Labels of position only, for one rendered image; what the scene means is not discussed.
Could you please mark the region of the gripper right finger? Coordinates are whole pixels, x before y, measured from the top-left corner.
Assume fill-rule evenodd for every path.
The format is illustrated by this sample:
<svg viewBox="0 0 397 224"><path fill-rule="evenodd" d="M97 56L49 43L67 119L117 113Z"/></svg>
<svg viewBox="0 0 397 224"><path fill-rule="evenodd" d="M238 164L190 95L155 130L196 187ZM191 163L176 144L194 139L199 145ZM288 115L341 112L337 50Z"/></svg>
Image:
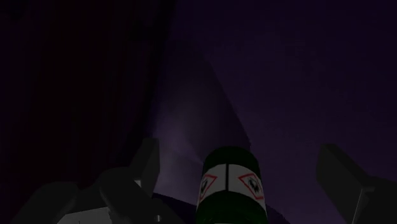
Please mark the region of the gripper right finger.
<svg viewBox="0 0 397 224"><path fill-rule="evenodd" d="M397 182L368 175L336 144L321 145L316 179L347 224L397 224Z"/></svg>

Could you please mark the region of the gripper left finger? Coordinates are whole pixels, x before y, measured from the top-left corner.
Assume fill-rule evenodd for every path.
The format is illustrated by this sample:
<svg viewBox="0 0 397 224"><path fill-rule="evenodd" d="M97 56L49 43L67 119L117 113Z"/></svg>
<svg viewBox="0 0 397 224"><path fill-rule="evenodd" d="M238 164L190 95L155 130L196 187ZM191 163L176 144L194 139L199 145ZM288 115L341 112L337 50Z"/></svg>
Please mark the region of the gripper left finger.
<svg viewBox="0 0 397 224"><path fill-rule="evenodd" d="M81 191L72 182L53 182L38 188L12 224L58 224L88 200L101 200L115 224L183 224L167 204L152 197L159 172L159 140L143 139L128 167L104 171L91 187Z"/></svg>

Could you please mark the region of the dark green bottle white label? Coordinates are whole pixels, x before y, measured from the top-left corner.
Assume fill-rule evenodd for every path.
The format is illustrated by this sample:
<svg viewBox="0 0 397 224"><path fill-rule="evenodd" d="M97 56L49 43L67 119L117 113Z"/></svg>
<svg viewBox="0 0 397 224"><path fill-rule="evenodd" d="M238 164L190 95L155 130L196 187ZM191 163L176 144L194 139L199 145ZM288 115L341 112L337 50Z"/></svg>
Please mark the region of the dark green bottle white label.
<svg viewBox="0 0 397 224"><path fill-rule="evenodd" d="M260 168L236 146L211 152L204 161L196 224L268 224Z"/></svg>

